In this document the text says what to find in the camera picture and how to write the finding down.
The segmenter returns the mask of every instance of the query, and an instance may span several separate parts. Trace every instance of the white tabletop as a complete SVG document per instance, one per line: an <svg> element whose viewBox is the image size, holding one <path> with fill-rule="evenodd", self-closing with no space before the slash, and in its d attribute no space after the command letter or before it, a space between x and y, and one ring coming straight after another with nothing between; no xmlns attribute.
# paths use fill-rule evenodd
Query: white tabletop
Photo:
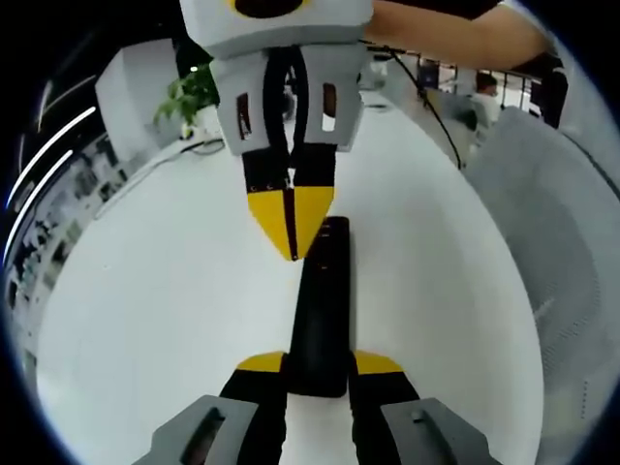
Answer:
<svg viewBox="0 0 620 465"><path fill-rule="evenodd" d="M502 463L534 463L538 336L476 193L396 109L366 111L336 188L330 214L350 218L354 239L356 347L396 360ZM138 459L240 361L289 348L301 268L249 214L240 159L160 166L86 230L49 300L38 385L60 437L86 465ZM281 463L356 463L348 399L290 396L287 425Z"/></svg>

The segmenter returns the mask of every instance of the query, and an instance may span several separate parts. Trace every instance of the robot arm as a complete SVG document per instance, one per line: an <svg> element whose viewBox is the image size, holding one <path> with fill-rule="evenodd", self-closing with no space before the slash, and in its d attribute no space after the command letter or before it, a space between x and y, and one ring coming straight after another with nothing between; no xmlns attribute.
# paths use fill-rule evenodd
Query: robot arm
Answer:
<svg viewBox="0 0 620 465"><path fill-rule="evenodd" d="M357 132L366 59L357 41L372 1L181 0L181 9L189 36L214 57L218 117L243 159L250 210L285 259L303 259L333 200L335 154ZM292 153L278 105L290 69L298 98ZM332 131L323 128L328 100Z"/></svg>

